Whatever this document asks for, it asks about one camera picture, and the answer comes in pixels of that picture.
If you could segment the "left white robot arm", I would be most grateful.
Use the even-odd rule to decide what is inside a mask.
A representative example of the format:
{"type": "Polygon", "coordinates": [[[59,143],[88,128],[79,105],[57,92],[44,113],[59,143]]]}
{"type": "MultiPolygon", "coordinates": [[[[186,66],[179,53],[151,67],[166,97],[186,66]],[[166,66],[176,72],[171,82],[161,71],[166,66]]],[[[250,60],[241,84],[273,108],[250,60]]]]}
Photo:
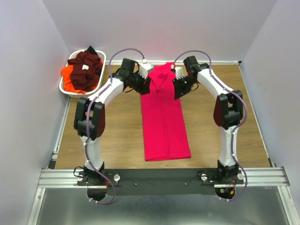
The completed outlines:
{"type": "Polygon", "coordinates": [[[101,185],[109,182],[104,175],[100,137],[105,129],[105,109],[127,87],[141,95],[150,93],[149,74],[154,66],[143,59],[141,63],[124,58],[121,67],[110,73],[105,85],[88,98],[79,98],[76,106],[74,128],[77,131],[85,154],[83,172],[79,182],[101,185]]]}

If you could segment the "pink t shirt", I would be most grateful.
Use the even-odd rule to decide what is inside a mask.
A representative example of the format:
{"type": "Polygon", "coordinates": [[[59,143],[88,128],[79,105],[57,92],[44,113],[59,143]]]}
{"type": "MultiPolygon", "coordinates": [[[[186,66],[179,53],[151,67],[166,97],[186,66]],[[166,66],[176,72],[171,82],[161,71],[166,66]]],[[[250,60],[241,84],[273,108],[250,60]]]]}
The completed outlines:
{"type": "Polygon", "coordinates": [[[154,67],[149,74],[150,93],[141,96],[146,161],[191,157],[181,102],[174,98],[171,65],[168,62],[154,67]]]}

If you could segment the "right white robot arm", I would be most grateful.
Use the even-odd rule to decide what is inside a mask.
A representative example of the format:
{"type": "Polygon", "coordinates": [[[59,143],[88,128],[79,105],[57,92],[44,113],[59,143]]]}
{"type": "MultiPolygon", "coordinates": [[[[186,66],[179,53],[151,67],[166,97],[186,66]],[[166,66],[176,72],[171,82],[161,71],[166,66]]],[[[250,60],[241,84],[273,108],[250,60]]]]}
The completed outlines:
{"type": "Polygon", "coordinates": [[[220,128],[221,151],[217,161],[215,177],[218,182],[225,184],[239,173],[236,157],[237,132],[243,119],[243,96],[221,81],[211,69],[211,65],[199,64],[195,56],[184,60],[187,76],[183,68],[171,65],[175,73],[173,79],[174,99],[191,92],[192,86],[202,84],[215,98],[213,119],[220,128]]]}

